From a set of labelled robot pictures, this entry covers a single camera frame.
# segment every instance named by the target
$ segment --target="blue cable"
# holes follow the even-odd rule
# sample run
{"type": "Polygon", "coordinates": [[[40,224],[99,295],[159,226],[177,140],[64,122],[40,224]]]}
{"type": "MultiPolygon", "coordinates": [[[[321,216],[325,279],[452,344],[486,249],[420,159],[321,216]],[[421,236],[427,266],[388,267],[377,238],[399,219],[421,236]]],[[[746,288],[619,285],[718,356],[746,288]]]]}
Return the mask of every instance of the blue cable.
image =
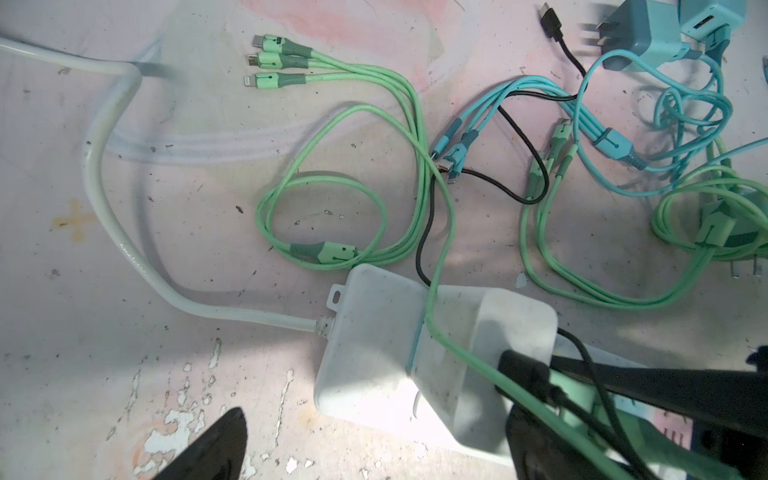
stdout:
{"type": "MultiPolygon", "coordinates": [[[[707,145],[715,139],[715,137],[722,133],[723,129],[726,127],[727,122],[733,116],[733,105],[723,94],[723,73],[720,69],[720,66],[712,58],[709,58],[706,55],[701,55],[698,59],[710,67],[712,77],[707,82],[706,86],[701,89],[694,89],[662,74],[656,68],[651,67],[640,57],[629,51],[609,51],[607,54],[602,55],[598,60],[596,60],[596,62],[593,63],[593,65],[589,68],[587,74],[584,76],[584,80],[581,82],[581,86],[579,87],[579,92],[576,96],[576,99],[574,101],[559,102],[565,113],[573,119],[573,137],[574,142],[578,146],[579,157],[584,166],[600,185],[611,192],[627,197],[651,197],[654,195],[664,194],[674,188],[676,182],[683,176],[685,170],[688,168],[693,158],[696,157],[701,151],[703,151],[707,145]],[[670,127],[673,121],[677,122],[677,134],[674,139],[674,145],[668,151],[649,156],[649,158],[644,159],[644,162],[655,163],[658,161],[670,159],[670,163],[663,166],[641,166],[651,173],[671,172],[669,177],[670,184],[666,187],[646,191],[625,190],[624,188],[611,183],[607,178],[605,178],[605,176],[597,169],[597,167],[594,166],[589,156],[587,156],[586,152],[584,151],[581,134],[584,134],[584,136],[593,144],[600,144],[600,142],[608,136],[609,141],[611,138],[619,138],[631,146],[631,142],[629,142],[629,140],[624,138],[618,132],[612,131],[610,128],[606,128],[597,119],[597,117],[595,117],[589,111],[589,109],[583,105],[584,93],[593,73],[607,59],[617,56],[629,59],[635,63],[636,66],[645,70],[657,80],[669,85],[669,87],[664,90],[664,92],[662,92],[656,103],[656,107],[654,109],[654,126],[659,130],[663,130],[670,127]],[[684,113],[684,106],[689,101],[702,101],[708,103],[711,105],[711,109],[703,118],[692,118],[688,115],[685,115],[684,113]],[[720,113],[720,116],[717,119],[714,119],[716,118],[718,112],[720,113]],[[684,143],[686,125],[695,126],[697,128],[698,136],[693,140],[684,143]]],[[[458,117],[458,119],[461,121],[459,123],[466,121],[466,119],[469,118],[470,115],[472,115],[474,112],[475,115],[472,118],[472,121],[467,123],[465,131],[476,131],[479,133],[493,118],[493,115],[496,113],[496,111],[498,111],[498,107],[507,98],[509,93],[527,89],[539,90],[549,95],[556,95],[561,97],[569,96],[569,93],[567,93],[549,78],[538,75],[531,75],[519,78],[514,81],[505,82],[504,84],[500,84],[497,87],[491,89],[488,93],[480,97],[477,101],[475,101],[475,103],[473,103],[469,108],[462,112],[462,114],[458,117]]],[[[442,146],[437,150],[437,154],[442,153],[442,149],[447,146],[447,144],[457,133],[457,131],[453,131],[452,134],[450,134],[448,137],[444,136],[443,139],[441,139],[440,144],[442,146]]],[[[726,154],[720,155],[718,158],[707,162],[707,164],[717,163],[722,161],[724,158],[732,157],[735,154],[759,147],[760,145],[766,143],[768,143],[768,138],[754,141],[750,144],[738,147],[726,154]]]]}

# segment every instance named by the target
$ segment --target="blue power adapter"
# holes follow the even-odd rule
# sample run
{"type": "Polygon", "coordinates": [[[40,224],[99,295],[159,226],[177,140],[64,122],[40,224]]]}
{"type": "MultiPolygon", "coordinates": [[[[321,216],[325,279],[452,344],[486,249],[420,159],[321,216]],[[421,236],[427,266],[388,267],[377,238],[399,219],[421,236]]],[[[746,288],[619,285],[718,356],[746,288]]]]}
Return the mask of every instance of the blue power adapter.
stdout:
{"type": "Polygon", "coordinates": [[[744,15],[746,0],[680,0],[680,31],[707,43],[707,36],[720,27],[739,28],[744,15]]]}
{"type": "MultiPolygon", "coordinates": [[[[654,0],[626,0],[598,26],[603,53],[628,50],[658,67],[685,56],[690,45],[680,40],[680,23],[674,5],[654,0]]],[[[608,70],[632,69],[624,57],[605,61],[608,70]]]]}

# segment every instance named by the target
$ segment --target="white cable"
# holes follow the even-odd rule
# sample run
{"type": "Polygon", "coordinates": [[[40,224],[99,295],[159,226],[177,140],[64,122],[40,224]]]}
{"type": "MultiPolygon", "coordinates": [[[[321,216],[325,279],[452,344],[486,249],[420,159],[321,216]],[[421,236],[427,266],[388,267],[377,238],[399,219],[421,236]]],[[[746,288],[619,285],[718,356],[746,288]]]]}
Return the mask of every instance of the white cable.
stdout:
{"type": "Polygon", "coordinates": [[[90,58],[75,57],[45,48],[32,47],[17,41],[0,38],[0,51],[8,51],[15,55],[34,58],[62,67],[77,70],[93,71],[96,73],[119,75],[112,86],[112,93],[104,105],[98,110],[83,145],[83,184],[88,201],[96,213],[96,217],[104,226],[109,237],[118,246],[125,258],[131,262],[137,272],[171,305],[192,315],[214,319],[242,320],[245,322],[263,323],[265,325],[282,326],[285,328],[314,332],[317,321],[303,319],[279,313],[249,310],[228,306],[213,306],[194,302],[178,293],[139,253],[131,238],[125,233],[109,206],[104,185],[101,182],[101,157],[107,147],[109,134],[120,119],[128,104],[141,85],[141,73],[135,65],[122,61],[91,60],[90,58]]]}

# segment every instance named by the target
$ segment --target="green charging cable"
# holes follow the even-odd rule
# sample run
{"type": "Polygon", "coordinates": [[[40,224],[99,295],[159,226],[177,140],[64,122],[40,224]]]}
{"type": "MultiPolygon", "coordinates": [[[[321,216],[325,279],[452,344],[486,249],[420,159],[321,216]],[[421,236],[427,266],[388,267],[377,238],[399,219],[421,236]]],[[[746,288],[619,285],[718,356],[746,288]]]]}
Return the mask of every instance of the green charging cable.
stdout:
{"type": "MultiPolygon", "coordinates": [[[[270,35],[265,35],[262,42],[264,48],[273,48],[274,45],[276,45],[277,40],[271,40],[270,35]]],[[[288,44],[287,42],[290,41],[283,39],[280,42],[283,46],[283,51],[285,51],[286,45],[292,44],[292,42],[288,44]]],[[[432,163],[432,159],[427,153],[427,137],[424,117],[421,110],[421,104],[419,103],[419,97],[416,94],[415,89],[403,76],[386,68],[373,65],[350,65],[326,55],[319,54],[311,49],[309,51],[302,50],[293,45],[291,45],[291,49],[292,51],[301,51],[305,55],[311,55],[312,58],[317,58],[317,60],[292,57],[275,51],[266,51],[259,53],[259,55],[256,56],[257,59],[255,61],[250,59],[249,62],[255,65],[260,65],[263,68],[287,68],[287,66],[308,68],[309,66],[317,66],[318,68],[332,68],[342,70],[343,72],[325,74],[259,73],[255,74],[253,77],[246,77],[246,84],[256,86],[257,88],[280,88],[287,85],[313,83],[317,81],[368,81],[386,88],[395,96],[406,117],[407,127],[381,108],[372,105],[356,105],[336,115],[331,122],[323,127],[323,129],[310,140],[304,149],[300,151],[281,182],[275,188],[267,192],[259,202],[256,214],[259,230],[286,258],[300,266],[313,270],[351,268],[363,261],[377,266],[384,266],[402,260],[413,251],[421,235],[428,200],[426,192],[429,187],[429,177],[431,175],[429,169],[425,165],[432,163]],[[264,58],[259,59],[259,57],[263,57],[264,55],[266,55],[266,60],[264,58]],[[368,111],[377,114],[390,123],[411,142],[416,155],[417,181],[414,213],[405,233],[399,240],[389,247],[377,249],[378,243],[386,230],[387,213],[381,198],[368,187],[365,187],[355,180],[331,175],[293,178],[297,169],[320,140],[322,140],[322,138],[340,121],[358,111],[368,111]],[[382,222],[379,231],[365,249],[358,250],[353,245],[333,242],[320,242],[314,244],[287,243],[273,235],[271,223],[274,209],[280,195],[282,195],[286,189],[310,183],[335,183],[356,188],[368,195],[376,203],[381,214],[382,222]]]]}
{"type": "MultiPolygon", "coordinates": [[[[246,77],[246,85],[255,86],[258,88],[279,88],[287,86],[289,84],[302,84],[312,81],[328,81],[328,80],[364,80],[371,81],[372,83],[380,84],[390,90],[403,106],[405,101],[410,101],[413,109],[412,113],[409,108],[403,107],[406,113],[406,121],[408,128],[403,126],[391,115],[387,114],[378,107],[372,105],[356,105],[351,107],[341,114],[337,115],[331,120],[318,134],[310,140],[310,142],[301,150],[296,156],[296,160],[291,164],[289,172],[283,177],[280,183],[272,190],[264,195],[264,198],[259,202],[257,208],[257,224],[259,230],[264,234],[265,238],[275,246],[275,249],[280,251],[288,259],[301,266],[311,268],[314,270],[332,270],[338,268],[350,268],[357,263],[366,262],[374,263],[377,265],[384,265],[387,263],[395,262],[410,254],[415,245],[419,241],[423,229],[423,223],[425,218],[425,212],[428,208],[428,196],[425,192],[429,189],[429,182],[434,176],[436,183],[439,185],[440,191],[445,199],[445,205],[448,210],[449,218],[449,232],[445,239],[445,244],[442,247],[438,262],[435,266],[435,274],[432,280],[432,285],[429,287],[429,293],[427,296],[424,322],[427,326],[432,338],[443,345],[448,351],[456,355],[461,361],[466,363],[470,368],[476,370],[485,378],[489,379],[499,388],[507,392],[516,403],[523,408],[526,408],[533,415],[536,415],[548,428],[557,433],[566,442],[571,444],[577,449],[585,458],[588,458],[601,472],[603,472],[608,478],[613,480],[631,480],[632,477],[622,469],[616,462],[605,456],[603,450],[593,443],[593,441],[586,435],[570,427],[562,419],[560,419],[554,412],[552,412],[544,403],[540,402],[528,391],[520,387],[517,383],[510,380],[507,376],[500,373],[496,368],[483,362],[477,357],[473,356],[468,350],[462,348],[457,343],[454,343],[448,338],[435,324],[433,312],[434,303],[437,296],[437,289],[439,285],[440,275],[442,273],[443,265],[445,264],[445,258],[448,255],[448,251],[451,248],[453,238],[455,236],[455,212],[453,202],[450,201],[450,193],[448,185],[440,176],[440,173],[432,161],[431,157],[427,154],[427,139],[424,128],[423,115],[421,106],[419,103],[418,95],[415,92],[413,86],[407,82],[404,77],[381,67],[374,67],[370,65],[348,65],[343,62],[334,60],[326,55],[319,54],[308,47],[295,44],[290,40],[282,37],[276,37],[274,35],[264,35],[263,37],[256,37],[254,39],[254,45],[264,48],[267,53],[275,53],[279,55],[293,55],[301,58],[312,59],[312,61],[318,61],[318,64],[314,64],[317,68],[335,68],[344,70],[347,73],[329,73],[329,74],[317,74],[317,75],[303,75],[303,74],[283,74],[277,72],[260,73],[252,77],[246,77]],[[400,131],[408,140],[413,144],[416,152],[416,169],[417,169],[417,187],[416,187],[416,206],[414,215],[412,217],[411,224],[403,237],[395,242],[392,246],[385,249],[374,250],[376,244],[381,238],[381,234],[386,228],[386,209],[381,203],[380,198],[376,196],[372,191],[367,189],[361,183],[354,180],[339,179],[339,177],[333,176],[315,176],[315,177],[301,177],[293,178],[293,172],[296,171],[298,166],[306,159],[309,152],[317,145],[320,139],[325,136],[336,124],[338,124],[343,118],[355,113],[356,111],[368,111],[379,115],[384,118],[390,124],[392,124],[398,131],[400,131]],[[296,246],[275,238],[271,233],[271,219],[274,213],[274,207],[282,192],[291,187],[296,187],[307,182],[333,182],[337,184],[343,184],[348,187],[357,188],[368,194],[379,206],[379,211],[382,212],[382,226],[379,229],[379,233],[374,236],[372,242],[362,252],[354,250],[352,256],[349,255],[349,250],[342,250],[343,245],[333,244],[328,245],[328,242],[319,243],[310,246],[296,246]],[[304,260],[299,257],[310,257],[311,260],[304,260]]],[[[280,65],[290,64],[291,61],[285,61],[280,59],[280,65]]],[[[303,61],[294,61],[293,65],[303,64],[303,61]]],[[[277,63],[274,62],[271,68],[277,68],[277,63]]]]}
{"type": "MultiPolygon", "coordinates": [[[[724,143],[719,138],[707,149],[710,160],[714,157],[714,148],[720,152],[727,151],[724,143]]],[[[681,178],[675,188],[665,194],[654,211],[651,227],[659,238],[677,245],[693,254],[690,265],[680,279],[664,294],[650,298],[634,298],[620,295],[606,290],[600,285],[577,275],[560,263],[552,255],[546,244],[546,226],[551,210],[552,202],[557,196],[560,185],[576,153],[575,147],[571,147],[566,153],[561,166],[552,182],[550,194],[544,205],[536,210],[534,215],[537,247],[547,265],[566,279],[571,285],[576,286],[582,293],[574,293],[562,288],[557,288],[546,283],[533,269],[528,255],[528,218],[531,215],[532,206],[524,206],[520,219],[520,253],[523,264],[531,279],[545,290],[560,296],[578,300],[594,306],[614,310],[645,311],[669,306],[684,296],[695,284],[701,273],[712,260],[739,260],[750,258],[755,254],[766,253],[766,240],[768,240],[768,218],[765,213],[748,197],[743,195],[740,189],[746,187],[750,191],[757,192],[768,198],[768,188],[757,182],[739,178],[736,171],[727,165],[707,165],[700,167],[685,177],[681,178]],[[700,177],[715,174],[715,178],[698,180],[700,177]],[[720,208],[702,219],[702,227],[696,239],[691,242],[675,233],[674,219],[671,216],[674,201],[681,194],[712,194],[717,200],[722,200],[720,208]],[[751,221],[757,225],[758,233],[754,240],[739,247],[726,247],[729,235],[737,223],[737,218],[751,221]]],[[[548,162],[551,169],[553,162],[548,162]]]]}

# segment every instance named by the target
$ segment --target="usb port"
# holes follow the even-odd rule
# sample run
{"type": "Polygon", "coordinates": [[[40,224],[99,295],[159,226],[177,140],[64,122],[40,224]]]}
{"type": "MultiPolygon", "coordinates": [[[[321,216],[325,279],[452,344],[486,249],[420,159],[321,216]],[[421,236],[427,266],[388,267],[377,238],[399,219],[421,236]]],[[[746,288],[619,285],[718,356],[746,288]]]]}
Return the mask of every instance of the usb port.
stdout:
{"type": "Polygon", "coordinates": [[[709,20],[711,20],[713,18],[715,18],[714,15],[710,15],[710,16],[706,17],[704,20],[702,20],[701,22],[699,22],[699,23],[694,25],[694,30],[697,30],[698,28],[701,28],[701,25],[704,25],[705,23],[707,23],[709,20]]]}

